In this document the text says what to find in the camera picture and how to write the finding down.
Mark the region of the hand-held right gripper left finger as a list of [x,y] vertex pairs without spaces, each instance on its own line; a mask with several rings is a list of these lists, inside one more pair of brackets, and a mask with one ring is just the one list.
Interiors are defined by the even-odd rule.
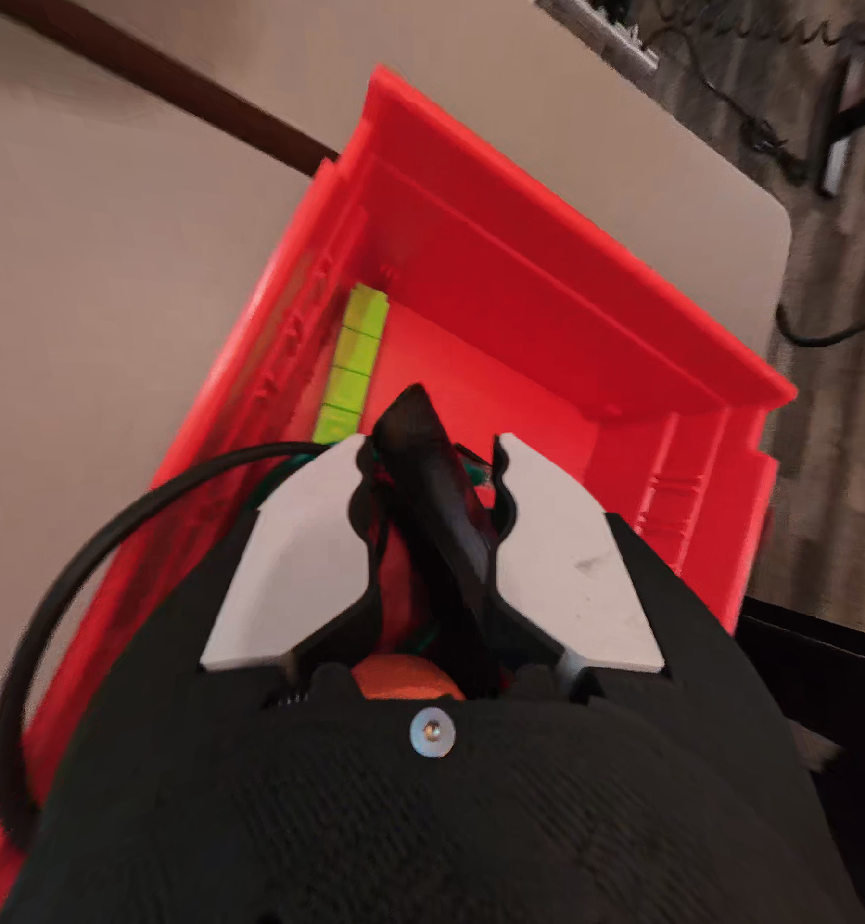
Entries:
[[371,541],[374,453],[358,433],[291,474],[254,528],[200,658],[209,672],[292,659],[299,676],[352,667],[382,634]]

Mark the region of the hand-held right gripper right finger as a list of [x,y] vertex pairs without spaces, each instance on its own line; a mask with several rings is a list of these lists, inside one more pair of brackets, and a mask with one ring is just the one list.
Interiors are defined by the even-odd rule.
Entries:
[[496,547],[497,602],[546,637],[557,679],[659,674],[665,659],[600,502],[514,434],[496,439],[494,461],[512,514]]

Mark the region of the orange tape roll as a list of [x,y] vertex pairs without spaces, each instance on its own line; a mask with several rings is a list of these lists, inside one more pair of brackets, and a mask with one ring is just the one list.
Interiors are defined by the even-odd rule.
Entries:
[[374,653],[351,670],[365,699],[465,699],[455,681],[432,662],[402,653]]

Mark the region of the black remote control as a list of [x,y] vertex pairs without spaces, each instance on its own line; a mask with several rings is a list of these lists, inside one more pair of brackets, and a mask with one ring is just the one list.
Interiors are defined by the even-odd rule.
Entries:
[[406,387],[370,437],[391,483],[385,500],[427,607],[414,651],[449,675],[467,699],[494,699],[501,667],[484,631],[496,543],[490,513],[423,385]]

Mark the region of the red plastic bin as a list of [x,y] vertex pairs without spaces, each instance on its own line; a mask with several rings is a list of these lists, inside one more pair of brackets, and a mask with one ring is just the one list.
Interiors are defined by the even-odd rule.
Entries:
[[[311,434],[358,283],[389,300],[358,433],[423,385],[490,513],[494,699],[365,699],[360,662],[200,664],[258,507],[333,446]],[[0,922],[807,921],[808,781],[730,635],[776,468],[762,425],[794,395],[376,69],[154,487],[73,557],[13,656]],[[659,674],[557,679],[497,602],[504,433],[604,508]],[[433,663],[373,453],[369,655]]]

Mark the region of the lime green ruler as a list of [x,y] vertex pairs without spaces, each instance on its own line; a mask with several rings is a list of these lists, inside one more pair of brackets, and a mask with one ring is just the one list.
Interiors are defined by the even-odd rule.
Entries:
[[358,433],[388,312],[387,294],[362,283],[350,290],[311,442],[335,445]]

